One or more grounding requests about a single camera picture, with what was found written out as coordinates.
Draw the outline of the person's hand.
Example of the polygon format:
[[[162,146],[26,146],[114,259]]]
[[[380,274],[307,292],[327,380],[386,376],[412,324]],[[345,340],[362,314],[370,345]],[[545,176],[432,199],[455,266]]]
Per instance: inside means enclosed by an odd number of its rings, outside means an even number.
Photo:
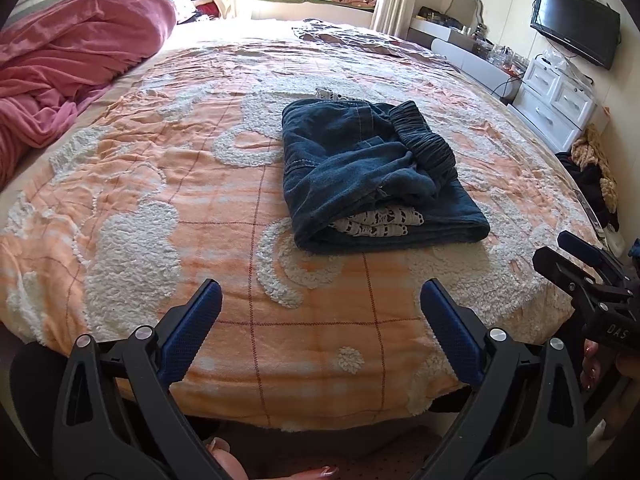
[[[234,480],[248,480],[248,475],[241,463],[230,453],[228,442],[221,438],[213,438],[206,445],[207,451],[224,471]],[[336,467],[324,466],[319,469],[299,471],[278,480],[326,480],[337,477]]]

